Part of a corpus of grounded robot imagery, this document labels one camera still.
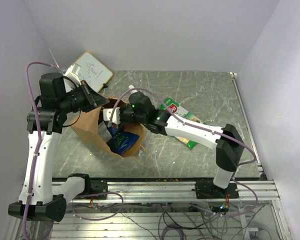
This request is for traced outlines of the brown paper bag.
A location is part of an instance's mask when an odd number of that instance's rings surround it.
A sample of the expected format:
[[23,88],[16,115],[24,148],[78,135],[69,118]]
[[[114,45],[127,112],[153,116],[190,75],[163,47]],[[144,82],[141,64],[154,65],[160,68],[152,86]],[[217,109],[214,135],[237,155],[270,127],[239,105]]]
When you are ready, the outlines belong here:
[[[107,152],[114,156],[132,157],[142,147],[144,140],[144,128],[141,124],[126,124],[124,126],[113,125],[107,127],[107,123],[103,120],[103,109],[111,109],[114,107],[116,97],[108,97],[109,103],[98,107],[89,112],[82,112],[77,120],[72,121],[71,128],[77,136],[86,144],[89,144],[103,152]],[[126,150],[123,155],[116,154],[110,150],[107,142],[119,131],[126,131],[139,136],[136,143]]]

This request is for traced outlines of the green cassava chips bag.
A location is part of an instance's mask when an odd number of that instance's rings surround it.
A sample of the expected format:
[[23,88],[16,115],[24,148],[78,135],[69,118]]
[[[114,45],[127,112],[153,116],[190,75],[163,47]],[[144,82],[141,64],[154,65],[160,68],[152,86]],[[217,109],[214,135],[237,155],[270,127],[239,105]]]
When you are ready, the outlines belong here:
[[[197,116],[192,114],[190,111],[186,110],[184,107],[182,107],[180,104],[178,104],[173,99],[167,97],[164,100],[164,103],[175,115],[178,115],[179,117],[182,117],[186,120],[205,124],[205,122],[200,120]],[[190,150],[192,150],[195,147],[195,145],[197,144],[195,141],[189,140],[184,137],[175,136],[175,138],[178,139],[179,141],[181,141],[183,144],[185,144]]]

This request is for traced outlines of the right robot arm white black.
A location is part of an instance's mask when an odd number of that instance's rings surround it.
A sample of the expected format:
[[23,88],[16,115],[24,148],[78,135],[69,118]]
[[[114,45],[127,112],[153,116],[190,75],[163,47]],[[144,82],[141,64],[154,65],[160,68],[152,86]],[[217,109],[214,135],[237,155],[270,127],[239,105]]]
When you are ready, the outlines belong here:
[[140,91],[130,95],[128,101],[129,104],[119,108],[121,124],[141,124],[153,134],[184,138],[214,150],[217,171],[210,192],[216,198],[228,192],[244,150],[243,140],[233,125],[210,126],[172,115],[171,109],[155,108]]

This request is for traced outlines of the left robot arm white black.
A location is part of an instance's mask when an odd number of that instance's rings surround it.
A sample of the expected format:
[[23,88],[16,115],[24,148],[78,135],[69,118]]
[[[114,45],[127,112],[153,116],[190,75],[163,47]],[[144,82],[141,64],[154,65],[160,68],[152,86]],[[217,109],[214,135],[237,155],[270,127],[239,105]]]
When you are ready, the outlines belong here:
[[92,193],[88,174],[72,173],[66,181],[53,187],[53,162],[67,115],[88,113],[110,102],[95,92],[86,81],[66,91],[61,73],[43,74],[40,95],[27,116],[29,154],[26,175],[18,201],[8,206],[8,214],[32,221],[60,222],[67,205],[76,196],[88,198]]

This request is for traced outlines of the small whiteboard yellow frame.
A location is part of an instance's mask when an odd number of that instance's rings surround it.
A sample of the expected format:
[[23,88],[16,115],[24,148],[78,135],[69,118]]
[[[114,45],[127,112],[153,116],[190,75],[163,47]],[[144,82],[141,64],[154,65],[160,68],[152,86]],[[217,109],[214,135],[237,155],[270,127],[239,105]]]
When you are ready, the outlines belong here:
[[80,82],[86,81],[95,92],[99,92],[113,76],[113,72],[89,51],[85,51],[72,65],[75,65]]

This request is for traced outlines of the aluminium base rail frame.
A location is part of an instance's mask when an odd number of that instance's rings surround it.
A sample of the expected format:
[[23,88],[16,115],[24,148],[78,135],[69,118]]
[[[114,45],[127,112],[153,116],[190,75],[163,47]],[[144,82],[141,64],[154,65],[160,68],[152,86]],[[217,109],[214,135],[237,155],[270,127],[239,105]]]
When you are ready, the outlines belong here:
[[54,222],[18,220],[14,240],[290,240],[274,181],[92,178],[69,195]]

